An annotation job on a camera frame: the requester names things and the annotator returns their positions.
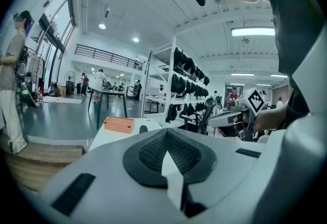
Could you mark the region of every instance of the ceiling beam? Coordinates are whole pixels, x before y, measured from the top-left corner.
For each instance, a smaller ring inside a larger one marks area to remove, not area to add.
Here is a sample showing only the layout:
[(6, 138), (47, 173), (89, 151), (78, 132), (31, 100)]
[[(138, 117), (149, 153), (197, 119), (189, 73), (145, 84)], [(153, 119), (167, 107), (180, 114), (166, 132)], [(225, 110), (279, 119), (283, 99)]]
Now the ceiling beam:
[(194, 29), (207, 26), (208, 24), (223, 23), (227, 21), (237, 21), (243, 19), (265, 20), (271, 18), (272, 18), (271, 9), (244, 9), (244, 10), (242, 9), (242, 10), (226, 11), (222, 13), (208, 15), (203, 18), (196, 19), (194, 21), (183, 24), (182, 26), (179, 26), (175, 29), (175, 35), (176, 36), (182, 35)]
[(278, 61), (278, 55), (269, 54), (236, 54), (236, 55), (216, 55), (211, 57), (202, 57), (200, 62), (212, 62), (212, 61), (231, 61), (231, 60), (276, 60)]

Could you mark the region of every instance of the black railing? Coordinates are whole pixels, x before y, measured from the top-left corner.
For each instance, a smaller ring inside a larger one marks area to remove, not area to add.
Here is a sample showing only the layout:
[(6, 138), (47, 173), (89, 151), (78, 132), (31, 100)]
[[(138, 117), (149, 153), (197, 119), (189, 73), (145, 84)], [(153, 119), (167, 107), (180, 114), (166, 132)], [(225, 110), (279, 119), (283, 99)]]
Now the black railing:
[(143, 64), (140, 62), (126, 58), (121, 55), (117, 55), (117, 54), (113, 54), (110, 52), (106, 52), (104, 50), (96, 49), (96, 48), (93, 48), (90, 46), (77, 44), (75, 54), (91, 57), (94, 59), (108, 61), (110, 63), (124, 65), (124, 66), (130, 67), (130, 68), (142, 71)]

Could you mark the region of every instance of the gray floor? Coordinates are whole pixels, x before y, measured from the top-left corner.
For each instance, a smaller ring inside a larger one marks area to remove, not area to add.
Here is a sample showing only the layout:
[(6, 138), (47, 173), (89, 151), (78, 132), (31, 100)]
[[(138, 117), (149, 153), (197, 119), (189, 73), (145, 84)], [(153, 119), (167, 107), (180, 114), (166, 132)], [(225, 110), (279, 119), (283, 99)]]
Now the gray floor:
[[(90, 111), (87, 112), (87, 98), (80, 95), (68, 98), (83, 99), (82, 104), (44, 103), (41, 108), (29, 108), (23, 114), (23, 132), (26, 136), (41, 137), (58, 140), (87, 140), (95, 138), (97, 130), (97, 115), (94, 104), (91, 102)], [(107, 116), (125, 117), (123, 98), (111, 96), (109, 110), (107, 103), (102, 102), (99, 127)], [(142, 102), (126, 99), (127, 116), (129, 118), (141, 117)], [(152, 104), (151, 111), (156, 112), (156, 104)], [(164, 106), (159, 106), (159, 112), (164, 111)]]

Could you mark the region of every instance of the wooden platform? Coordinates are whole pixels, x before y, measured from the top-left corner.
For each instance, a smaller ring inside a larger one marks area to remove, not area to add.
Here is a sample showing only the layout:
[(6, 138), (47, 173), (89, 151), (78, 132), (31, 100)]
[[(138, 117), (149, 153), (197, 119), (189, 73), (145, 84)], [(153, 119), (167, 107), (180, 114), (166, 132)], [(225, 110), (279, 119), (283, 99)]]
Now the wooden platform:
[(58, 171), (82, 156), (82, 146), (58, 146), (29, 142), (17, 155), (10, 153), (8, 136), (0, 136), (5, 163), (17, 183), (38, 191)]

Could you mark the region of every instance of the orange box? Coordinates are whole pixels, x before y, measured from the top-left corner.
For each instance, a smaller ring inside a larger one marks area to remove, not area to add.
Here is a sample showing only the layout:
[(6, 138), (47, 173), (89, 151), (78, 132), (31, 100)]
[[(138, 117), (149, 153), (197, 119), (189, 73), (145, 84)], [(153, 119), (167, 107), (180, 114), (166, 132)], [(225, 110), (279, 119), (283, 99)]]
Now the orange box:
[(104, 129), (123, 132), (123, 133), (132, 133), (135, 125), (134, 119), (127, 119), (121, 117), (109, 117), (104, 120)]

